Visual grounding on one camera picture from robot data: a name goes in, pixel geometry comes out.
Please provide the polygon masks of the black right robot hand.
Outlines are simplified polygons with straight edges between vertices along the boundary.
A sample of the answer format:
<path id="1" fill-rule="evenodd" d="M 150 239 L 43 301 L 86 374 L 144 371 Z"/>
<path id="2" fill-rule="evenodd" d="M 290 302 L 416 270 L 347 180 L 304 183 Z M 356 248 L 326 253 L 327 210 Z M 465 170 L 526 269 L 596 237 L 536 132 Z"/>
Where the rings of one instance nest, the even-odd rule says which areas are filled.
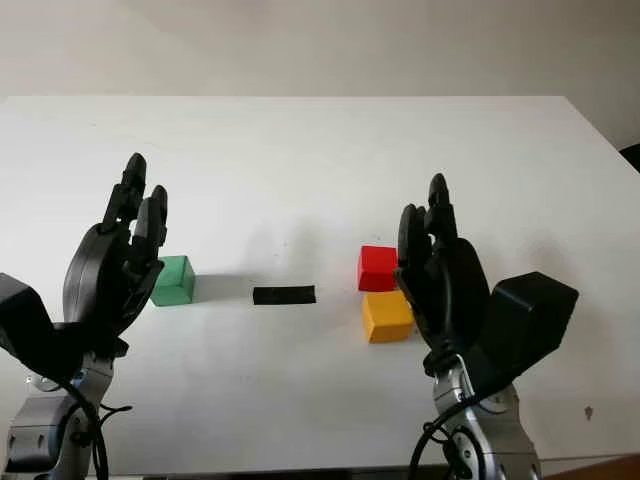
<path id="1" fill-rule="evenodd" d="M 427 202 L 403 209 L 394 278 L 429 347 L 425 373 L 434 377 L 478 339 L 489 287 L 476 250 L 458 234 L 443 174 L 431 179 Z"/>

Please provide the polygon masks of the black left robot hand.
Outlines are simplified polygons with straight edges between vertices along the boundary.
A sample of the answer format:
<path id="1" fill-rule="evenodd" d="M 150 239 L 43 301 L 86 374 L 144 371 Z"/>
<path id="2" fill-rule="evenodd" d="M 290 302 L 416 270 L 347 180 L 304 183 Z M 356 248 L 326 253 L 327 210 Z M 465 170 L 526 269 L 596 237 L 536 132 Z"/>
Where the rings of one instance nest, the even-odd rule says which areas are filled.
<path id="1" fill-rule="evenodd" d="M 103 219 L 84 235 L 66 273 L 67 329 L 90 349 L 105 348 L 135 321 L 163 268 L 168 194 L 144 195 L 147 163 L 134 153 L 114 185 Z"/>

